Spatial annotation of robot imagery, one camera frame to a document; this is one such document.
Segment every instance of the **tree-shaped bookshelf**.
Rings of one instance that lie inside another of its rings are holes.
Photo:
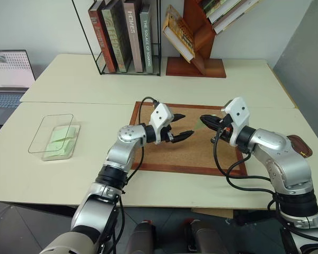
[[[185,0],[183,18],[195,38],[195,55],[189,64],[182,56],[168,57],[166,75],[226,78],[221,59],[211,59],[211,51],[216,32],[199,3],[201,0]]]

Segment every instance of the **cork mat with wooden border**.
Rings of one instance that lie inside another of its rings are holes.
[[[213,144],[210,142],[210,139],[215,136],[215,131],[201,125],[198,121],[199,117],[204,114],[221,117],[221,107],[168,103],[167,106],[170,107],[173,114],[180,113],[186,116],[171,123],[171,132],[174,135],[188,130],[195,132],[188,139],[178,143],[146,144],[144,161],[139,170],[223,176],[215,165]],[[130,125],[138,123],[139,107],[140,102],[136,102]],[[152,103],[143,103],[140,116],[142,123],[149,123],[153,109]],[[141,149],[138,149],[132,169],[139,165],[141,155]],[[231,147],[223,140],[218,143],[217,155],[220,165],[225,171],[230,165],[243,159],[242,153],[237,148]],[[235,167],[231,175],[247,176],[245,164],[242,163]]]

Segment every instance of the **brown leather pad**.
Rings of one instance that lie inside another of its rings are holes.
[[[293,149],[304,158],[310,157],[313,154],[312,149],[301,137],[297,135],[290,135],[287,137],[290,139]]]

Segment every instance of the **bookshelf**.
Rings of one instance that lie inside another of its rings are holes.
[[[210,58],[216,32],[200,7],[201,0],[184,0],[183,19],[195,36],[196,57],[189,64],[182,56],[168,57],[166,75],[226,78],[221,59]]]
[[[93,2],[89,2],[87,4],[87,10],[95,2],[96,2],[96,0],[94,0]],[[79,20],[81,29],[84,33],[86,42],[89,46],[90,52],[92,54],[95,65],[96,65],[100,75],[107,75],[107,74],[109,74],[109,75],[145,75],[145,76],[160,76],[161,75],[161,27],[160,27],[161,26],[161,0],[148,0],[145,2],[146,3],[149,2],[151,4],[152,14],[153,13],[155,14],[155,16],[152,15],[152,18],[151,18],[151,22],[152,22],[152,43],[151,44],[152,44],[152,52],[153,52],[153,73],[147,73],[146,68],[144,68],[143,72],[135,72],[133,60],[131,61],[131,64],[128,67],[127,72],[120,72],[118,70],[117,72],[109,73],[108,69],[106,67],[102,52],[100,52],[100,54],[98,56],[96,56],[93,53],[93,50],[92,50],[92,47],[90,44],[90,40],[88,39],[88,37],[86,35],[85,29],[83,27],[83,24],[82,24],[80,15],[78,13],[78,10],[76,8],[76,5],[74,3],[74,0],[72,0],[72,4],[74,7],[76,16]]]

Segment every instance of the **open book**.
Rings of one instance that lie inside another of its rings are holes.
[[[166,11],[163,34],[188,63],[196,57],[193,32],[172,5]]]

